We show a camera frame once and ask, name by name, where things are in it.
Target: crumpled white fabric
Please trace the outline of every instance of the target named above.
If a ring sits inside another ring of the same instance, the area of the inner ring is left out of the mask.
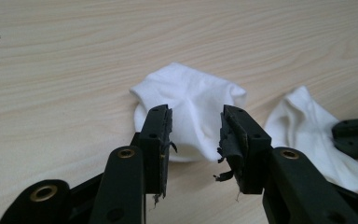
[[[140,132],[147,111],[156,105],[172,109],[170,139],[178,147],[171,161],[217,161],[220,140],[220,113],[223,105],[243,107],[246,91],[240,86],[179,63],[148,75],[130,92],[139,104],[134,112],[136,132]]]
[[[338,120],[318,105],[302,86],[287,93],[265,125],[273,147],[302,151],[331,183],[358,192],[358,161],[334,147]]]

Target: light wood surface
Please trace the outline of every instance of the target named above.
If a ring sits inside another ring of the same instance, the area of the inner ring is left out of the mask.
[[[358,1],[0,1],[0,36],[0,217],[37,181],[102,172],[134,133],[129,88],[171,62],[241,85],[261,125],[300,85],[358,118]],[[226,170],[171,163],[148,223],[267,223]]]

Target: wooden table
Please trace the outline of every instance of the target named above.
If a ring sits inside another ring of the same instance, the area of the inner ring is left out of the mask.
[[[358,118],[358,1],[0,1],[0,37],[0,217],[37,181],[102,172],[134,133],[129,88],[171,62],[241,85],[261,125],[300,85]],[[148,223],[267,223],[226,170],[171,163]]]

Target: black mechanical part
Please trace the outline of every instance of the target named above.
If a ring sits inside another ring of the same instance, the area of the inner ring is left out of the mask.
[[[145,195],[165,196],[172,111],[152,108],[131,145],[114,150],[103,174],[69,189],[62,180],[44,180],[24,190],[0,224],[145,223]]]
[[[89,223],[145,223],[143,151],[120,147],[108,159]]]
[[[332,129],[335,147],[358,160],[358,119],[344,120]]]
[[[224,106],[220,132],[219,162],[227,159],[231,171],[216,181],[235,176],[242,193],[264,189],[269,223],[358,223],[358,194],[327,182],[300,151],[272,148],[270,137],[242,109]]]
[[[265,158],[272,150],[271,138],[246,111],[235,106],[224,105],[221,118],[218,152],[231,171],[216,176],[216,180],[235,176],[242,193],[261,194],[267,173]]]
[[[44,180],[25,189],[0,224],[64,223],[71,214],[70,190],[62,180]]]
[[[138,139],[144,151],[146,193],[166,195],[170,146],[176,150],[169,138],[171,131],[172,110],[167,105],[150,109]]]
[[[263,195],[269,223],[358,223],[358,214],[302,152],[277,147],[268,168],[274,183]]]

